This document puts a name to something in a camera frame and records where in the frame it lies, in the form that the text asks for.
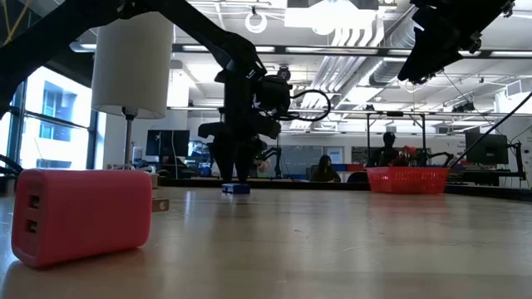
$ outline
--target red plastic basket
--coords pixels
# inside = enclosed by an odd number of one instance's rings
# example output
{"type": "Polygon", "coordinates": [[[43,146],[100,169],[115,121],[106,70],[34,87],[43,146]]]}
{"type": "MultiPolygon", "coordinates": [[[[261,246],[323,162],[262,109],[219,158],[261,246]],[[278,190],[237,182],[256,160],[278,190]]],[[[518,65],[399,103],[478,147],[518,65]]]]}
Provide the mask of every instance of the red plastic basket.
{"type": "Polygon", "coordinates": [[[440,194],[446,188],[448,168],[376,167],[367,169],[372,192],[440,194]]]}

